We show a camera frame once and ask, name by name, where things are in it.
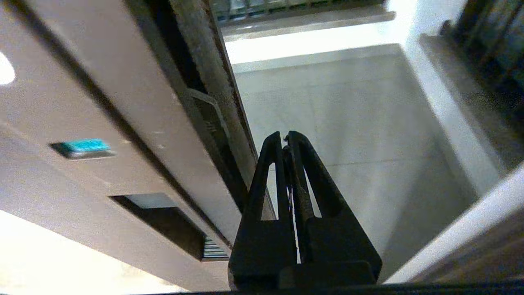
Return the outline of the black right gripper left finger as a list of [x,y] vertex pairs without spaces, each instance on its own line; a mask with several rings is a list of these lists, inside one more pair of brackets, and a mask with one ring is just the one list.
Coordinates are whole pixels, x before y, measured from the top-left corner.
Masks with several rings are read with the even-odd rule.
[[[269,167],[275,165],[278,218],[262,220]],[[263,142],[248,201],[228,262],[232,290],[277,290],[280,273],[296,264],[296,244],[289,209],[280,132]]]

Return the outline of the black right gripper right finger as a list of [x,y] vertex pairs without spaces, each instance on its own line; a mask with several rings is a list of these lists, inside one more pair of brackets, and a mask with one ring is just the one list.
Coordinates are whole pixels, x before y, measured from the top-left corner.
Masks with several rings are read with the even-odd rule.
[[382,259],[317,151],[297,131],[286,142],[300,253],[296,284],[375,285]]

